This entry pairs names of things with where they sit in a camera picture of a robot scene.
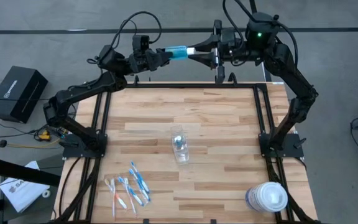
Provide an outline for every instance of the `floor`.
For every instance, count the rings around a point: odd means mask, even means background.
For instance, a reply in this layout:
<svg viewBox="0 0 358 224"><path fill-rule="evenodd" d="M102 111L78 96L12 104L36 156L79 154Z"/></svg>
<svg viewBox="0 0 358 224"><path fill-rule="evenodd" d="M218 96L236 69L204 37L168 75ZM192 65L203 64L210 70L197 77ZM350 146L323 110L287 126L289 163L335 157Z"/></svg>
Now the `floor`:
<svg viewBox="0 0 358 224"><path fill-rule="evenodd" d="M355 0L256 3L259 11L279 14L281 22L291 28L358 27ZM248 18L233 2L228 1L227 9L239 26L246 25ZM210 27L214 19L229 26L218 0L0 0L0 30L117 29L125 18L140 10L155 13L163 27ZM139 28L156 27L155 21L145 16L134 20ZM195 44L208 36L163 34L153 48ZM285 34L280 37L291 45ZM319 92L308 119L296 126L301 137L308 139L304 151L319 219L325 223L358 223L358 148L349 133L349 122L358 117L358 32L297 32L295 37L300 52L299 69ZM49 81L43 94L43 98L48 98L75 84L75 80L82 83L96 78L98 69L85 60L98 54L111 39L112 34L0 35L0 80L13 65L36 68ZM131 49L131 34L123 34L117 51L129 55ZM235 72L239 81L264 79L262 69L252 63L239 68L227 65L226 71ZM196 62L179 61L139 77L153 81L211 81L214 72ZM44 122L42 103L38 103L27 124L2 123L31 130ZM12 130L0 127L0 135L11 133ZM36 144L31 136L8 140ZM6 147L0 148L0 159L26 164L61 152ZM50 210L43 210L10 223L46 222L49 217Z"/></svg>

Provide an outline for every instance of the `toothbrush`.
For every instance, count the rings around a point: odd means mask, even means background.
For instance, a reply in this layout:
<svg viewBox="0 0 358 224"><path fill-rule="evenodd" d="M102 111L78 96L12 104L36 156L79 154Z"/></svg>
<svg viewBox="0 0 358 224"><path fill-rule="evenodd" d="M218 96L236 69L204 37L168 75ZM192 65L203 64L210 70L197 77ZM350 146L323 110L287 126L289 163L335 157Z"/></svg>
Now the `toothbrush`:
<svg viewBox="0 0 358 224"><path fill-rule="evenodd" d="M111 212L112 212L112 217L115 218L116 217L116 188L115 186L110 185L107 179L104 180L104 183L109 187L110 193L112 194Z"/></svg>
<svg viewBox="0 0 358 224"><path fill-rule="evenodd" d="M109 181L108 181L107 179L105 179L105 180L104 180L104 183L109 187L110 192L111 192L113 195L115 195L115 198L118 200L118 202L120 203L120 205L121 205L124 209L127 209L127 205L125 204L125 202L123 201L123 199L121 199L121 198L119 197L119 195L118 195L118 194L116 193L116 191L115 191L116 186L115 186L115 184L114 184L113 179L111 179L111 180L112 180L112 183L109 183Z"/></svg>
<svg viewBox="0 0 358 224"><path fill-rule="evenodd" d="M132 169L129 169L129 173L133 175L134 181L137 183L140 194L143 196L143 199L146 201L146 204L150 201L150 197L147 192L144 190L142 184L140 183L139 178L137 178L135 172Z"/></svg>
<svg viewBox="0 0 358 224"><path fill-rule="evenodd" d="M146 182L144 182L140 172L137 171L134 161L131 161L131 165L134 168L137 178L139 179L139 182L142 184L143 189L149 194L150 193L149 187L147 186Z"/></svg>
<svg viewBox="0 0 358 224"><path fill-rule="evenodd" d="M129 200L131 201L132 209L133 209L133 211L134 211L134 213L135 213L135 216L137 216L136 209L135 209L135 205L134 205L134 202L132 201L131 195L129 194L129 191L128 191L128 188L127 188L127 184L125 183L125 181L124 181L124 179L123 179L122 177L118 177L118 181L120 181L120 183L122 183L122 185L124 186L125 190L127 191Z"/></svg>
<svg viewBox="0 0 358 224"><path fill-rule="evenodd" d="M142 207L144 207L144 203L141 201L141 199L135 194L134 190L131 188L131 186L129 185L129 181L128 178L124 179L125 184L127 185L128 191L132 194L133 198L137 201L137 203L139 203L139 205L141 205Z"/></svg>

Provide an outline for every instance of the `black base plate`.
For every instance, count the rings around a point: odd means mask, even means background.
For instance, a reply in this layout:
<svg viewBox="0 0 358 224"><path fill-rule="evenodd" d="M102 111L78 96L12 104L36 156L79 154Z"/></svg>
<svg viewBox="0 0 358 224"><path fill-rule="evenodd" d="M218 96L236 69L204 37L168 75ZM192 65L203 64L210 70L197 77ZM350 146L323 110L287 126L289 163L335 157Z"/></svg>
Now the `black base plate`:
<svg viewBox="0 0 358 224"><path fill-rule="evenodd" d="M263 157L303 157L302 146L294 147L300 142L298 134L287 134L283 144L283 150L273 151L268 147L270 134L259 135L260 153Z"/></svg>
<svg viewBox="0 0 358 224"><path fill-rule="evenodd" d="M100 134L99 136L99 149L92 151L86 148L84 142L76 135L69 134L65 138L65 143L72 143L72 146L64 146L63 159L70 157L86 157L86 158L100 158L104 157L107 145L107 134Z"/></svg>

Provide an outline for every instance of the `wooden tabletop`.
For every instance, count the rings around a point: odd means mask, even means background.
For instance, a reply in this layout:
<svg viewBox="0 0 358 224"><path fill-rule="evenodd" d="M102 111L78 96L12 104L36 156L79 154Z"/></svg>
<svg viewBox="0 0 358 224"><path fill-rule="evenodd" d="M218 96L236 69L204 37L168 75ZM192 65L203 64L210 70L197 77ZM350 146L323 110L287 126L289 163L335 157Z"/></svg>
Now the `wooden tabletop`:
<svg viewBox="0 0 358 224"><path fill-rule="evenodd" d="M267 87L277 125L287 113L287 94L282 84L268 83ZM85 126L91 125L95 101L96 97L89 98L78 107L76 119ZM263 100L261 104L266 115ZM190 152L189 163L182 166L175 162L171 144L170 128L178 124L185 131ZM114 93L92 222L114 222L111 196L103 180L130 177L128 169L134 161L151 189L152 202L146 207L136 205L137 217L116 204L115 222L142 223L149 218L151 223L209 223L210 219L218 223L275 223L272 214L255 212L244 201L247 189L268 181L259 133L251 88L127 88ZM58 196L73 161L65 162ZM78 192L83 161L68 179L64 208ZM283 162L290 193L306 214L317 218L305 168L294 159ZM137 189L133 181L130 184ZM130 206L122 186L117 189ZM87 203L86 196L82 218Z"/></svg>

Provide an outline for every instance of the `white plastic jar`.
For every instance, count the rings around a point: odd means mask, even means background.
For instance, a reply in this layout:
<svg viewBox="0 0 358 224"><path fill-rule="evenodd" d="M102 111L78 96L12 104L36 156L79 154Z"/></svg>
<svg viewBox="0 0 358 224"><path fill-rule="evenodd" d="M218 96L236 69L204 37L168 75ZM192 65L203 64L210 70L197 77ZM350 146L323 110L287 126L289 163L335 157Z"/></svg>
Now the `white plastic jar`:
<svg viewBox="0 0 358 224"><path fill-rule="evenodd" d="M266 182L248 189L246 203L258 212L279 212L287 206L288 195L281 184Z"/></svg>

